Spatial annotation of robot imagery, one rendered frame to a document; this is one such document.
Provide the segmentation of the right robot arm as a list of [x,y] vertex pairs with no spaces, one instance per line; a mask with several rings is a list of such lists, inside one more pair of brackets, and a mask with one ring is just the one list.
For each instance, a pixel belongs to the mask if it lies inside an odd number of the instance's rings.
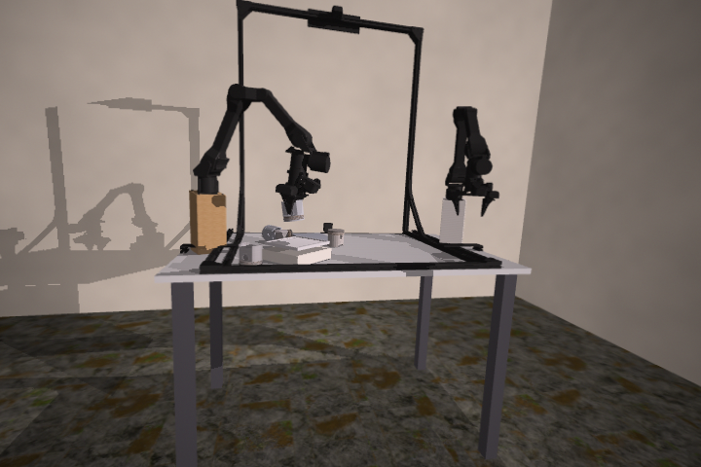
[[[227,163],[230,160],[226,157],[226,151],[241,114],[248,109],[252,102],[263,102],[283,126],[291,144],[301,149],[298,150],[290,146],[289,149],[285,150],[286,153],[291,153],[290,167],[307,169],[308,166],[312,171],[328,173],[331,164],[330,153],[316,151],[312,135],[291,118],[270,90],[233,84],[228,90],[227,111],[213,145],[204,153],[200,163],[193,169],[194,175],[200,176],[198,177],[198,194],[218,195],[219,181],[217,176],[220,176],[223,168],[227,168]],[[304,152],[310,154],[307,155]],[[302,173],[297,183],[297,188],[303,187],[311,194],[316,194],[321,188],[320,186],[320,180],[309,178],[309,173],[307,175]]]

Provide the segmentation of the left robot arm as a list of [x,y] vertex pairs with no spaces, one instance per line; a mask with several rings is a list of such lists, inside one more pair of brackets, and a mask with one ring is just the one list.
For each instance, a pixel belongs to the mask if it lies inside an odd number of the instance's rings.
[[[448,189],[457,189],[460,191],[463,191],[464,184],[449,183],[465,183],[465,173],[466,175],[486,175],[490,173],[493,168],[490,161],[491,154],[488,145],[485,138],[480,134],[477,120],[477,108],[466,107],[472,106],[457,106],[457,108],[462,109],[456,108],[453,111],[454,124],[458,126],[455,155],[454,163],[450,167],[445,180],[445,185]],[[465,156],[467,159],[472,159],[467,161],[467,166],[464,164]],[[475,179],[470,180],[467,187],[467,191],[472,192],[473,195],[485,196],[487,192],[493,190],[493,183],[487,182],[484,184],[484,179],[480,179],[480,181],[474,180]],[[448,189],[446,189],[446,191]]]

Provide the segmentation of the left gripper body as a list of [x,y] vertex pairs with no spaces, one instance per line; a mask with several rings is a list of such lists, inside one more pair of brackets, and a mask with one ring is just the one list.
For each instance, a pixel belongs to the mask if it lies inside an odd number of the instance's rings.
[[[472,179],[475,179],[474,181],[480,181],[480,179],[483,179],[483,178],[482,178],[482,175],[466,175],[465,179],[464,179],[465,180],[464,190],[460,191],[457,189],[448,189],[446,191],[446,196],[450,197],[450,198],[458,198],[459,195],[460,196],[485,197],[486,199],[499,198],[498,191],[492,191],[491,193],[487,193],[486,196],[474,196],[474,195],[472,195],[472,192],[470,192],[470,194],[467,194],[468,193],[467,186],[468,186],[470,180],[472,180]],[[454,190],[456,190],[456,191],[454,191]],[[467,194],[467,195],[465,195],[465,194]]]

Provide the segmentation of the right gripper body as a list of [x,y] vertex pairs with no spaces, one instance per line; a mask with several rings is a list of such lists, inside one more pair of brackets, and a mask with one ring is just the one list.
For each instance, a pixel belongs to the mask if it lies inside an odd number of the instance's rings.
[[[310,194],[310,192],[303,187],[297,188],[297,183],[298,183],[299,178],[302,175],[302,173],[305,173],[305,175],[307,175],[306,169],[299,169],[299,168],[290,167],[289,170],[287,170],[287,173],[289,173],[288,182],[285,182],[285,184],[278,184],[276,186],[276,193],[292,195],[292,196],[295,196],[297,194],[304,195],[305,193]],[[296,187],[290,187],[290,186],[296,186]]]

